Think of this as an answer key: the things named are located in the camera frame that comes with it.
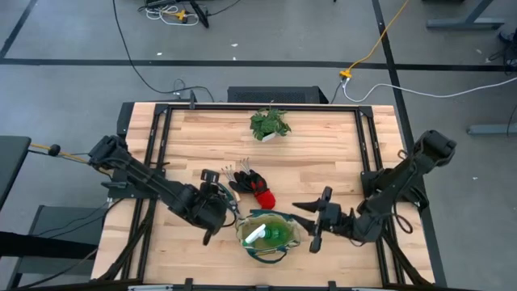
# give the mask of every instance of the yellow cable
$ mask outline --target yellow cable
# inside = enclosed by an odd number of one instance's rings
[[[372,56],[373,52],[375,52],[375,50],[379,46],[380,41],[382,40],[383,37],[385,37],[386,32],[388,32],[389,27],[391,27],[391,25],[395,22],[395,20],[398,18],[398,16],[404,11],[404,8],[406,8],[407,3],[409,3],[409,2],[410,2],[410,0],[406,0],[404,2],[404,4],[402,5],[401,9],[395,14],[395,17],[393,17],[393,19],[391,19],[391,21],[388,23],[388,26],[380,34],[379,40],[375,43],[375,45],[373,46],[373,48],[370,51],[370,53],[366,57],[363,57],[362,59],[360,59],[360,60],[356,61],[355,63],[353,63],[350,67],[348,67],[348,69],[339,72],[339,75],[341,77],[343,77],[343,78],[352,78],[352,74],[351,74],[352,68],[354,68],[357,64],[359,64],[359,63],[361,63],[363,61],[366,61],[367,59],[369,59]]]
[[[42,149],[42,150],[50,150],[50,146],[46,146],[46,145],[38,145],[38,144],[32,144],[31,143],[31,146],[35,147],[35,148],[38,148],[38,149]],[[66,152],[60,151],[59,155],[62,155],[62,156],[67,157],[67,158],[72,158],[73,160],[78,161],[78,162],[88,163],[88,161],[86,161],[84,158],[79,158],[78,156],[74,156],[73,154],[69,154],[69,153],[66,153]],[[111,175],[110,171],[106,171],[104,169],[99,169],[99,170],[102,173],[104,173],[104,174]]]
[[[42,150],[50,150],[50,146],[46,146],[46,145],[31,144],[31,146],[35,147],[35,148],[38,148],[38,149],[42,149]],[[76,161],[79,161],[79,162],[88,162],[84,158],[79,158],[77,156],[74,156],[72,154],[69,154],[69,153],[66,153],[66,152],[62,152],[62,151],[59,152],[59,155],[65,156],[67,158],[72,158],[72,159],[74,159]]]

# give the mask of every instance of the glove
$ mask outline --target glove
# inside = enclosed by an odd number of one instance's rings
[[[275,197],[267,187],[266,180],[257,172],[250,170],[248,175],[244,171],[233,173],[237,182],[229,182],[229,186],[240,193],[253,193],[255,199],[262,209],[273,209],[275,207]]]

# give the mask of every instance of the metal table leg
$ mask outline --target metal table leg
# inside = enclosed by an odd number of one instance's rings
[[[479,17],[492,1],[481,0],[466,18],[427,20],[427,28],[498,29],[504,24],[504,19]]]
[[[467,129],[468,135],[488,135],[488,134],[514,134],[517,133],[517,123],[510,124],[476,124],[470,125]]]

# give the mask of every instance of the green leaves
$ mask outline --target green leaves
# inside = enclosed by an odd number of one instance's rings
[[[278,133],[285,137],[287,132],[291,132],[288,124],[282,121],[286,111],[278,109],[261,108],[250,119],[250,129],[253,130],[253,136],[261,141],[266,135],[270,133]]]

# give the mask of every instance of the wooden table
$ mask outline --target wooden table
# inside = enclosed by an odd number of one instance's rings
[[[226,108],[227,103],[212,104]],[[329,107],[310,105],[311,108]],[[143,161],[153,119],[155,103],[135,103],[126,141],[133,156]],[[384,167],[394,167],[402,149],[397,117],[391,106],[373,106],[376,132]],[[343,211],[358,206],[364,198],[359,173],[364,170],[358,143],[355,115],[350,112],[289,111],[285,120],[292,128],[287,137],[268,142],[254,140],[251,135],[249,110],[177,110],[172,113],[167,139],[166,178],[200,184],[203,169],[221,171],[222,167],[239,168],[238,160],[250,158],[250,166],[268,182],[276,197],[275,210],[315,219],[311,214],[291,205],[292,202],[314,201],[323,188],[334,189],[332,201]],[[158,126],[162,131],[164,118]],[[372,143],[366,119],[366,147],[374,171]],[[155,142],[153,157],[158,156]],[[227,180],[221,173],[222,183]],[[241,195],[239,208],[243,214],[259,208],[253,196]],[[92,278],[104,273],[119,255],[128,240],[135,201],[126,199],[107,215]],[[400,203],[399,214],[406,217],[414,232],[405,234],[397,226],[397,239],[402,250],[423,277],[434,281],[426,240],[418,210]],[[354,247],[341,237],[324,233],[322,249],[309,253],[311,238],[301,226],[302,243],[291,250],[278,264],[266,265],[251,259],[235,236],[233,227],[221,231],[204,247],[204,231],[189,226],[158,202],[145,270],[145,283],[183,284],[193,278],[196,285],[287,285],[380,287],[379,263],[374,243]],[[392,256],[387,252],[390,280],[395,282]],[[132,261],[131,276],[136,274],[140,247]]]

